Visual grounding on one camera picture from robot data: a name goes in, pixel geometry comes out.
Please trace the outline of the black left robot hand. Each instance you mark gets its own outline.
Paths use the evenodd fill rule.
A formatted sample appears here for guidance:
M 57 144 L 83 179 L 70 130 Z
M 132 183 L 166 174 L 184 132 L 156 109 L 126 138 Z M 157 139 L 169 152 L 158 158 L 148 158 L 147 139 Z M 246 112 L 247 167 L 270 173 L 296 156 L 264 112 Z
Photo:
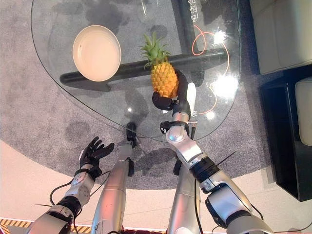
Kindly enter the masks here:
M 114 143 L 110 143 L 105 146 L 102 143 L 102 140 L 96 136 L 82 151 L 79 158 L 80 169 L 94 169 L 101 173 L 101 169 L 99 168 L 99 161 L 101 158 L 109 155 L 115 147 Z

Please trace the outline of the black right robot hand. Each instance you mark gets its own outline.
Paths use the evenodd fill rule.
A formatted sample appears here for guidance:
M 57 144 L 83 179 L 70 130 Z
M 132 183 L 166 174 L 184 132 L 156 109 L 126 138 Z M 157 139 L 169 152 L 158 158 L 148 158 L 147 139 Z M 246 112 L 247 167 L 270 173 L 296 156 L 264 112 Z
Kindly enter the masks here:
M 162 97 L 158 92 L 154 91 L 152 95 L 152 102 L 154 106 L 158 109 L 165 111 L 173 111 L 173 115 L 177 112 L 185 112 L 191 118 L 191 108 L 187 100 L 188 93 L 188 81 L 184 74 L 175 69 L 175 74 L 177 75 L 179 86 L 177 91 L 177 100 L 174 101 L 169 97 Z

